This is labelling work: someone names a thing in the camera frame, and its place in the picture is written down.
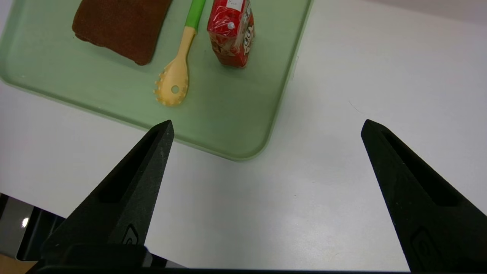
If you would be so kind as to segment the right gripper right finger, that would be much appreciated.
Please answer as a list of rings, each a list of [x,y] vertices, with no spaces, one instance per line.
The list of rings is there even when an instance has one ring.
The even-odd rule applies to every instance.
[[[486,215],[385,126],[361,138],[409,270],[486,272]]]

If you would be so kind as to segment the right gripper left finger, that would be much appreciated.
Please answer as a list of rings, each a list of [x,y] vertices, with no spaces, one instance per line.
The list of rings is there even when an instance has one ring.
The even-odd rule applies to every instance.
[[[45,241],[47,263],[81,263],[145,252],[169,152],[170,120],[151,128]]]

